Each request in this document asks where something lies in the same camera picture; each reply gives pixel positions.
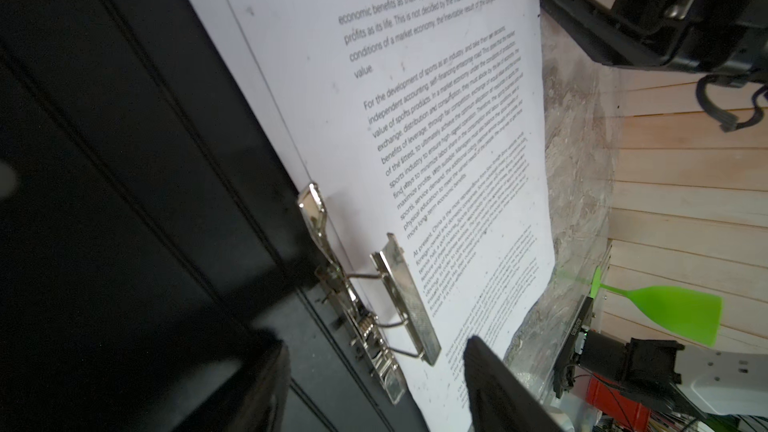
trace black device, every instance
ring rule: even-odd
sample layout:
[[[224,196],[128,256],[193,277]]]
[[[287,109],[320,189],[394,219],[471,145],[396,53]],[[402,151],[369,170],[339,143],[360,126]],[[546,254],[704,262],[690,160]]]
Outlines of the black device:
[[[759,96],[744,122],[706,96],[709,84],[768,82],[768,0],[541,0],[542,8],[592,60],[606,66],[707,74],[696,88],[702,109],[725,132],[763,119]]]

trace metal clip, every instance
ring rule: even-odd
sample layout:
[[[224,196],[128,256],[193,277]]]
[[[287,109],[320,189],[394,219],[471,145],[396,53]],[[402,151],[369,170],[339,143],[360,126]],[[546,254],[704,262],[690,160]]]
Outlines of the metal clip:
[[[320,279],[326,298],[343,319],[352,335],[350,345],[362,349],[362,356],[371,366],[371,376],[379,379],[384,391],[393,404],[408,390],[395,353],[420,358],[434,365],[440,354],[440,343],[435,329],[429,321],[424,303],[418,295],[416,285],[408,270],[402,249],[393,234],[387,234],[389,241],[380,252],[371,254],[378,274],[346,274],[333,253],[326,235],[328,212],[320,190],[314,182],[299,194],[299,208],[304,222],[310,230],[312,240],[328,259],[329,265],[319,267],[315,274]],[[400,316],[400,322],[380,324],[376,314],[368,310],[350,282],[351,278],[381,280]],[[406,327],[416,353],[389,347],[381,329]]]

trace green plastic object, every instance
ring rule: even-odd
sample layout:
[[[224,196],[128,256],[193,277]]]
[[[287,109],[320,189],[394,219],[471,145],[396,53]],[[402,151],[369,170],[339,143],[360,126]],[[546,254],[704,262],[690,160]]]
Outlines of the green plastic object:
[[[655,285],[633,291],[606,284],[600,286],[628,298],[650,320],[668,331],[714,347],[723,311],[722,297],[669,285]]]

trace screw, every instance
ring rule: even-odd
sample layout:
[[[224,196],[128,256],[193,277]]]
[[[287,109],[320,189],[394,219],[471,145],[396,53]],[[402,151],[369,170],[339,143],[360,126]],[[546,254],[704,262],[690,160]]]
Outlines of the screw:
[[[682,19],[682,15],[683,7],[679,5],[672,5],[664,12],[664,16],[667,17],[667,19]]]

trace paper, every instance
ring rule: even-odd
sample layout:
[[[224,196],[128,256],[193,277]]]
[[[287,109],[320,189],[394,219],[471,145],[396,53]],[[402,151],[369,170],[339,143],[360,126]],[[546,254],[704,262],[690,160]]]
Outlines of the paper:
[[[538,0],[190,1],[344,265],[398,237],[442,344],[400,365],[430,429],[465,432],[466,339],[503,355],[554,266]]]

